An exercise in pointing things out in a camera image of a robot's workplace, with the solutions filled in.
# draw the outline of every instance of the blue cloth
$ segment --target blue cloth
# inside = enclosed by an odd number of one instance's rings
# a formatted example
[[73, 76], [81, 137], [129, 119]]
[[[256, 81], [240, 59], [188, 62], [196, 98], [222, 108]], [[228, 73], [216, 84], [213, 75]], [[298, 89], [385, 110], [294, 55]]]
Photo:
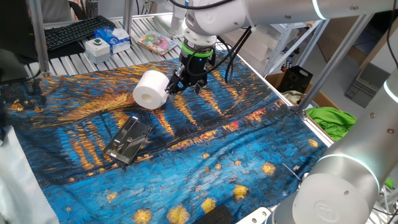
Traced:
[[[45, 77], [1, 87], [12, 124], [60, 223], [193, 223], [225, 204], [238, 221], [276, 205], [326, 146], [242, 62], [225, 66], [150, 111], [132, 90], [148, 69], [171, 74], [168, 60], [87, 75]], [[102, 153], [130, 117], [153, 130], [129, 166]]]

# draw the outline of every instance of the green ring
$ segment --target green ring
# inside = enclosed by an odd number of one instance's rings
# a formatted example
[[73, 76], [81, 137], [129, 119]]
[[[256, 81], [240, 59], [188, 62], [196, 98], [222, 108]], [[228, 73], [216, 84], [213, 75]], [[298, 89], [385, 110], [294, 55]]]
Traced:
[[[193, 55], [193, 53], [195, 53], [195, 52], [191, 51], [190, 49], [188, 49], [188, 47], [185, 46], [184, 42], [182, 42], [182, 50], [184, 50], [186, 53], [188, 53], [190, 55]], [[205, 54], [196, 53], [195, 56], [196, 57], [209, 57], [212, 54], [213, 54], [213, 49], [209, 53], [205, 53]]]

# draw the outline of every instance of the tissue box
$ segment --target tissue box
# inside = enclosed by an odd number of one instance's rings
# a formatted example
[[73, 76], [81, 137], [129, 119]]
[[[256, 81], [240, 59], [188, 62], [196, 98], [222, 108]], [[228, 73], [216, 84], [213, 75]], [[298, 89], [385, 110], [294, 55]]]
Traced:
[[123, 29], [104, 27], [94, 31], [95, 38], [101, 38], [111, 46], [111, 53], [116, 54], [130, 49], [130, 40]]

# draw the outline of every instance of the black cable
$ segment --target black cable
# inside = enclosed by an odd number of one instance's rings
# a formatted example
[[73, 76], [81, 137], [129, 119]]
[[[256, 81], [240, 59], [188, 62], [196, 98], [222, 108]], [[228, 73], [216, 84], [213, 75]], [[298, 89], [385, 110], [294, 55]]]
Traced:
[[388, 46], [388, 49], [390, 50], [392, 59], [394, 59], [394, 62], [396, 63], [396, 67], [398, 68], [397, 59], [396, 59], [394, 53], [392, 52], [391, 45], [390, 45], [390, 33], [391, 33], [391, 27], [392, 27], [392, 24], [394, 23], [394, 19], [395, 19], [395, 15], [396, 15], [396, 6], [397, 6], [397, 0], [394, 0], [394, 5], [392, 7], [392, 15], [391, 15], [391, 20], [390, 20], [390, 26], [389, 26], [388, 31], [387, 31], [387, 46]]
[[36, 73], [33, 77], [27, 78], [27, 79], [26, 79], [25, 81], [23, 81], [23, 82], [31, 81], [32, 79], [37, 78], [40, 74], [41, 74], [41, 71], [40, 71], [40, 69], [39, 69], [39, 71], [37, 71], [37, 73]]
[[392, 214], [392, 217], [390, 218], [390, 220], [386, 224], [390, 224], [391, 221], [394, 219], [394, 217], [397, 215], [397, 213], [398, 213], [398, 209], [395, 210], [394, 214]]
[[139, 15], [139, 5], [138, 5], [138, 0], [136, 0], [137, 3], [137, 15]]
[[233, 0], [219, 1], [219, 2], [216, 2], [216, 3], [214, 3], [214, 4], [207, 5], [207, 6], [186, 6], [186, 5], [183, 5], [183, 4], [179, 4], [179, 3], [175, 2], [174, 0], [169, 0], [169, 1], [170, 1], [173, 5], [178, 6], [178, 7], [181, 7], [181, 8], [183, 8], [183, 9], [202, 10], [202, 9], [210, 9], [210, 8], [212, 8], [212, 7], [220, 6], [220, 5], [222, 5], [222, 4], [228, 3], [228, 2], [233, 1]]
[[385, 212], [385, 211], [382, 211], [382, 210], [378, 210], [377, 208], [373, 208], [374, 210], [376, 210], [376, 211], [378, 211], [378, 212], [381, 212], [381, 213], [383, 213], [383, 214], [385, 214], [385, 215], [393, 215], [393, 216], [396, 216], [397, 214], [390, 214], [390, 213], [387, 213], [387, 212]]
[[[229, 52], [229, 44], [227, 44], [220, 36], [217, 36], [217, 39], [225, 46], [226, 50]], [[233, 61], [232, 55], [229, 56], [229, 63], [231, 63], [231, 61]], [[229, 78], [228, 78], [228, 72], [229, 72], [229, 70], [226, 70], [225, 75], [224, 75], [224, 80], [225, 80], [225, 83], [227, 83], [227, 84], [231, 81], [232, 76], [234, 75], [234, 64], [233, 63], [231, 64], [231, 74], [229, 75]]]
[[[228, 66], [226, 67], [226, 73], [228, 73], [228, 72], [229, 72], [229, 68], [231, 68], [231, 67], [233, 66], [235, 57], [238, 55], [238, 52], [239, 52], [239, 51], [241, 50], [241, 48], [243, 47], [244, 43], [245, 43], [245, 42], [247, 41], [247, 39], [249, 38], [250, 34], [251, 34], [251, 29], [250, 29], [250, 31], [248, 32], [248, 34], [246, 34], [246, 36], [244, 37], [244, 39], [242, 40], [242, 42], [239, 44], [238, 48], [235, 50], [235, 53], [234, 53], [234, 55], [232, 56], [232, 59], [229, 61], [229, 64], [228, 64]], [[231, 73], [231, 76], [230, 76], [228, 82], [230, 82], [231, 79], [232, 79], [232, 73]]]
[[20, 82], [15, 82], [18, 80], [4, 81], [4, 82], [0, 82], [0, 85], [19, 85], [19, 84], [22, 84], [22, 83], [25, 83], [25, 82], [31, 81], [32, 79], [37, 78], [40, 74], [41, 74], [41, 71], [39, 69], [39, 71], [33, 77], [26, 78], [24, 80], [21, 80]]
[[245, 38], [245, 36], [246, 36], [246, 34], [247, 34], [248, 32], [251, 33], [251, 27], [249, 27], [249, 28], [243, 33], [243, 35], [242, 35], [241, 38], [237, 41], [237, 43], [236, 43], [235, 46], [232, 48], [232, 50], [231, 50], [230, 52], [228, 52], [228, 54], [227, 54], [219, 63], [217, 63], [217, 64], [216, 64], [213, 68], [211, 68], [210, 70], [205, 71], [205, 72], [200, 73], [200, 74], [194, 74], [194, 73], [192, 73], [192, 72], [189, 70], [189, 64], [190, 64], [190, 62], [191, 62], [193, 56], [195, 56], [195, 54], [197, 54], [199, 51], [205, 50], [205, 49], [212, 49], [212, 47], [202, 47], [202, 48], [196, 50], [196, 51], [190, 56], [190, 58], [189, 58], [188, 61], [187, 61], [187, 66], [185, 67], [185, 69], [187, 70], [188, 74], [191, 75], [191, 76], [201, 76], [201, 75], [209, 74], [210, 72], [214, 71], [216, 68], [218, 68], [218, 67], [219, 67], [219, 66], [220, 66], [220, 65], [221, 65], [221, 64], [222, 64], [222, 63], [235, 51], [235, 49], [238, 47], [238, 44]]

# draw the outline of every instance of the white box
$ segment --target white box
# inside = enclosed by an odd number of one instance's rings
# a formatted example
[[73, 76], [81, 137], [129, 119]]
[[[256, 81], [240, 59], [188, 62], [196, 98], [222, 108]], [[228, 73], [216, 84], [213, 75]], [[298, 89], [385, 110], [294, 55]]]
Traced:
[[111, 47], [101, 38], [89, 40], [85, 46], [88, 60], [95, 64], [105, 62], [111, 56]]

